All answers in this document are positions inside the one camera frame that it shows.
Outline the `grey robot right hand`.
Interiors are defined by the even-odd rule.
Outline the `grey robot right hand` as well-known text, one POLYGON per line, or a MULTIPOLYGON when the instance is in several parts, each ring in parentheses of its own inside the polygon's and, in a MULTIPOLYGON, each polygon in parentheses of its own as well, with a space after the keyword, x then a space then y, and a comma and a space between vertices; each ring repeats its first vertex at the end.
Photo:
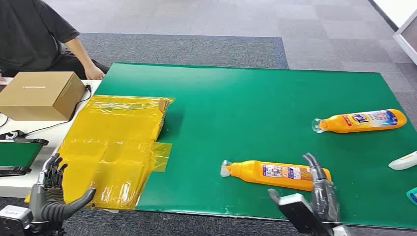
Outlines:
POLYGON ((299 193, 280 196, 274 189, 268 189, 270 198, 287 220, 303 231, 323 226, 324 223, 339 222, 339 204, 333 182, 326 177, 314 155, 306 153, 302 157, 311 170, 310 201, 299 193))

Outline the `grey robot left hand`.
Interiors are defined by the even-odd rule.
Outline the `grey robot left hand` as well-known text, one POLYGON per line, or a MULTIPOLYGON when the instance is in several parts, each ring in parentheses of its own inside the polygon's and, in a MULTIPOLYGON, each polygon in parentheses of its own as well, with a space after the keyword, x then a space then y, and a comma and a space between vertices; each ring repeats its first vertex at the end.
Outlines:
POLYGON ((35 222, 61 223, 90 203, 96 194, 95 188, 88 188, 81 197, 66 203, 62 181, 68 164, 60 166, 62 160, 59 153, 47 159, 32 186, 29 208, 35 222))

